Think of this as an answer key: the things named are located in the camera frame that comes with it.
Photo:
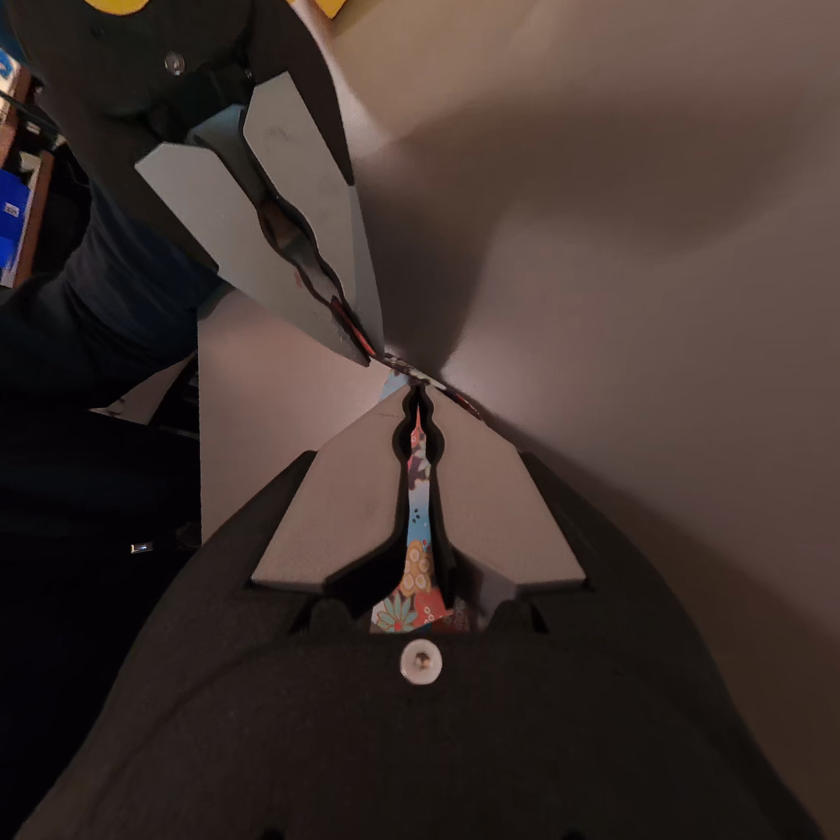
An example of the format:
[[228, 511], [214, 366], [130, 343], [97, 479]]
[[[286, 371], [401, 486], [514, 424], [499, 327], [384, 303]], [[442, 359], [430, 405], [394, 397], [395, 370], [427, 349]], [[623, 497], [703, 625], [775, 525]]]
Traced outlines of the blue storage box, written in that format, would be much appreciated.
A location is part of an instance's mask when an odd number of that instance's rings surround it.
[[13, 273], [22, 253], [29, 211], [33, 203], [31, 178], [1, 170], [1, 283], [4, 287], [14, 284]]

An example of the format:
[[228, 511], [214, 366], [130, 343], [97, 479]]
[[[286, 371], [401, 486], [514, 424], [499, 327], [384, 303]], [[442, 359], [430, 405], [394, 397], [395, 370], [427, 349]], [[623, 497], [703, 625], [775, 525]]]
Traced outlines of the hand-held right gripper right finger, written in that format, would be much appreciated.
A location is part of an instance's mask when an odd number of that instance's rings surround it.
[[423, 394], [438, 584], [481, 621], [503, 602], [585, 583], [517, 448], [436, 388]]

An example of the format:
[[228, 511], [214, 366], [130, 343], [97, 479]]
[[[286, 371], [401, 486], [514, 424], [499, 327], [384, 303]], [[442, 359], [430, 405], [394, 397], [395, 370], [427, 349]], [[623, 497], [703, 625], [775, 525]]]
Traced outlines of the person's left forearm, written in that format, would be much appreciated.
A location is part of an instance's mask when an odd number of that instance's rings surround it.
[[1, 399], [105, 407], [196, 351], [216, 272], [133, 221], [95, 181], [79, 246], [2, 300]]

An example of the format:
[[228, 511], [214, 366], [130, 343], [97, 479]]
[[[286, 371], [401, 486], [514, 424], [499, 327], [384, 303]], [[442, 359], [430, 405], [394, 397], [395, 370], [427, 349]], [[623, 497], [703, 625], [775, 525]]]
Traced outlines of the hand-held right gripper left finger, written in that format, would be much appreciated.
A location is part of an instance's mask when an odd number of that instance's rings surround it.
[[251, 581], [369, 614], [402, 579], [416, 388], [404, 385], [320, 448]]

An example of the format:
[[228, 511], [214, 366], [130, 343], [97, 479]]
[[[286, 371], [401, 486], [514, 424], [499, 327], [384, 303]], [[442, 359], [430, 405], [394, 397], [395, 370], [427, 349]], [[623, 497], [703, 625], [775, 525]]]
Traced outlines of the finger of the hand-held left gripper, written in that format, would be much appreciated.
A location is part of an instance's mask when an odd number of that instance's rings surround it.
[[211, 256], [218, 275], [326, 349], [361, 366], [303, 286], [298, 270], [270, 244], [259, 210], [270, 189], [243, 138], [247, 108], [203, 123], [197, 142], [162, 143], [136, 170]]
[[243, 138], [272, 195], [259, 210], [269, 243], [357, 357], [382, 358], [382, 306], [360, 198], [290, 73], [254, 89]]

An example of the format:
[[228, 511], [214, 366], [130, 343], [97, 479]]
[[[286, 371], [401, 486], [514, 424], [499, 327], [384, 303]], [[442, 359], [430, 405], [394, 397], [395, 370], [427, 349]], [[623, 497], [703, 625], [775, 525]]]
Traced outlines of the floral origami paper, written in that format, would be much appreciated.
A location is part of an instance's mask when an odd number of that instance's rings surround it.
[[447, 607], [438, 586], [430, 508], [432, 466], [427, 457], [427, 424], [420, 402], [414, 407], [406, 462], [408, 524], [402, 579], [371, 611], [372, 634], [469, 634], [481, 629], [475, 610], [462, 598]]

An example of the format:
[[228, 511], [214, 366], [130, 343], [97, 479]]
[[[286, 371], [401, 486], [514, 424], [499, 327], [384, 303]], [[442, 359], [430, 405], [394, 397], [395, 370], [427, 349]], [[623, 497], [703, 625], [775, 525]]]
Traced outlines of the person's dark clothing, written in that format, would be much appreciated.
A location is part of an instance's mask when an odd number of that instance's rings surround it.
[[197, 441], [2, 398], [1, 832], [78, 751], [154, 605], [191, 557]]

